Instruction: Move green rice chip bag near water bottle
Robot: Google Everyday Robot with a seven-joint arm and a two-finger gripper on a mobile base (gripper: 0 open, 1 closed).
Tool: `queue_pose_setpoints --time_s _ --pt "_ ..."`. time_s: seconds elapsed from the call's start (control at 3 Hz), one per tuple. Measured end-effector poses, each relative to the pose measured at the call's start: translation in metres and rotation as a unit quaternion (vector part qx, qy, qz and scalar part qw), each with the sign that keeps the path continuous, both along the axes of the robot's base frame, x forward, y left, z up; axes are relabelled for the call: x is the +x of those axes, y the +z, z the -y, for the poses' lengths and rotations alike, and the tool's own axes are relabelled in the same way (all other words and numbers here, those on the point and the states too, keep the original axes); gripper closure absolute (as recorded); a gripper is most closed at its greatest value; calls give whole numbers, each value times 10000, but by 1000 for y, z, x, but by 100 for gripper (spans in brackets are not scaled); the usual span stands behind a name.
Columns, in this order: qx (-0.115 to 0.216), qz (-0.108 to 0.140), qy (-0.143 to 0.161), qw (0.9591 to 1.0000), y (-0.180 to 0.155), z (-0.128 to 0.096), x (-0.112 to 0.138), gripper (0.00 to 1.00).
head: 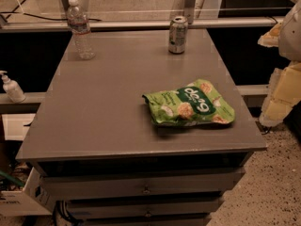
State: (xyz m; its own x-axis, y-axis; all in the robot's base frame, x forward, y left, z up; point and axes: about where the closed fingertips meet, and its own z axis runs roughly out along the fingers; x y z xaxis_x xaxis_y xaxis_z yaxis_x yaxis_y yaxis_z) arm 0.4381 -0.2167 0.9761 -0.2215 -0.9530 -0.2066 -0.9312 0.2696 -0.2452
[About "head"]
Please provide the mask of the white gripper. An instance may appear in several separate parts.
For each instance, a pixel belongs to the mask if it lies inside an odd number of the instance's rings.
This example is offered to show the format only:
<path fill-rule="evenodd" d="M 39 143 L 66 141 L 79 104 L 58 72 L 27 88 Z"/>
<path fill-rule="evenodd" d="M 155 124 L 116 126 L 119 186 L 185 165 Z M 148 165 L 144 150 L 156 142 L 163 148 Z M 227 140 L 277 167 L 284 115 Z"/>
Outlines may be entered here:
<path fill-rule="evenodd" d="M 275 24 L 260 36 L 258 45 L 278 47 L 282 57 L 301 61 L 301 0 L 288 12 L 282 23 Z M 300 101 L 301 63 L 291 62 L 284 69 L 275 68 L 261 107 L 260 124 L 266 127 L 277 126 Z"/>

